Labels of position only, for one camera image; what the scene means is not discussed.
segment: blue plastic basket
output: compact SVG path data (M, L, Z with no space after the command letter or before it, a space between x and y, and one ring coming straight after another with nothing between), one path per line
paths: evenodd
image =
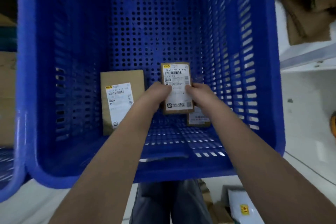
M71 187L102 146L99 73L187 61L271 147L285 137L274 0L19 0L26 166ZM134 182L233 175L213 128L155 114Z

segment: person's leg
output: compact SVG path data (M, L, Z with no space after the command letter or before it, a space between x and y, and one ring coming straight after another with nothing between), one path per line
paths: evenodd
M173 224L212 224L196 179L171 182L170 189Z
M139 183L130 224L169 224L169 203L165 182Z

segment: yellow label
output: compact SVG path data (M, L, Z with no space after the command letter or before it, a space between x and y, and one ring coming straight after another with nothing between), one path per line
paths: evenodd
M240 205L240 210L242 215L250 215L248 205Z

